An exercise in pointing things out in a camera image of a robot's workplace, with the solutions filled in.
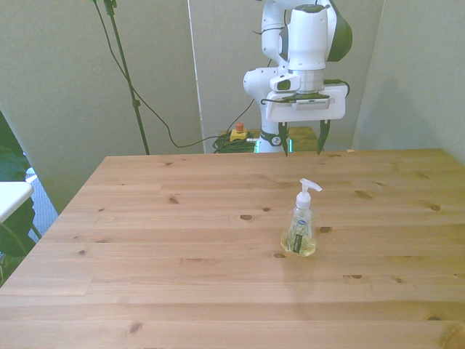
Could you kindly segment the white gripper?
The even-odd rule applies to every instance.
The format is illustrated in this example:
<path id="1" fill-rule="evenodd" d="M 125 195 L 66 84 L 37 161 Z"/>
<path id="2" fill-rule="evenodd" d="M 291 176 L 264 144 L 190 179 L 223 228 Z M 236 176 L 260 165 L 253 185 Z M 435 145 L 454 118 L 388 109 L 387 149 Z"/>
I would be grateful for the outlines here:
<path id="1" fill-rule="evenodd" d="M 346 84 L 330 84 L 319 95 L 298 95 L 295 92 L 270 92 L 264 99 L 264 117 L 278 124 L 278 136 L 283 152 L 288 155 L 288 124 L 297 121 L 321 121 L 317 154 L 324 149 L 331 121 L 345 115 Z"/>

